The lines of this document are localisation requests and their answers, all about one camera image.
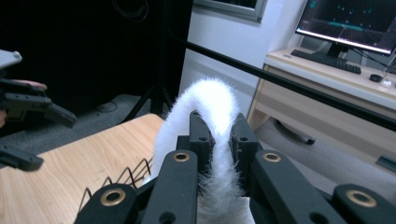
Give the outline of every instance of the white wall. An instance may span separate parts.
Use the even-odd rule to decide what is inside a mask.
[[[299,43],[301,38],[293,33],[304,3],[305,0],[267,0],[261,23],[194,6],[189,41],[262,68],[268,52]],[[187,50],[180,93],[203,77],[220,77],[230,83],[241,112],[248,114],[257,77]]]

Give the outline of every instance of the white fur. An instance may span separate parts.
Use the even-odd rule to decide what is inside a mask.
[[[176,149],[177,137],[189,135],[193,110],[199,112],[216,141],[210,175],[199,178],[203,194],[198,198],[198,223],[247,223],[248,201],[240,197],[238,173],[228,145],[239,108],[232,89],[219,79],[199,80],[177,99],[157,135],[151,176],[146,182],[158,175],[166,154]]]

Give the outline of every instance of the dark background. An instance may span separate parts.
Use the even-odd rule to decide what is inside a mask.
[[[118,3],[126,11],[140,6],[136,1]],[[77,115],[118,94],[142,95],[159,73],[175,99],[185,49],[172,45],[160,54],[161,37],[175,29],[187,39],[191,3],[180,0],[166,15],[160,8],[163,2],[148,1],[146,19],[133,22],[118,14],[111,0],[3,1],[0,49],[16,50],[23,58],[7,68],[6,77],[45,83],[48,97]],[[164,18],[171,28],[163,27]],[[168,65],[163,68],[160,61]]]

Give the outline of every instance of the monitor screen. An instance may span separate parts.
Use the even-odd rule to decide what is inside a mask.
[[[396,47],[396,0],[308,0],[296,33],[390,55]]]

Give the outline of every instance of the human hand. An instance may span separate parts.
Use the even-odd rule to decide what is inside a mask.
[[[19,80],[19,79],[13,79],[14,81],[18,81],[21,83],[26,83],[31,86],[35,87],[42,87],[42,88],[47,88],[47,86],[43,83],[35,82],[35,81],[29,81],[29,80]],[[6,117],[7,117],[7,112],[5,110],[0,110],[0,128],[2,128],[6,124]]]

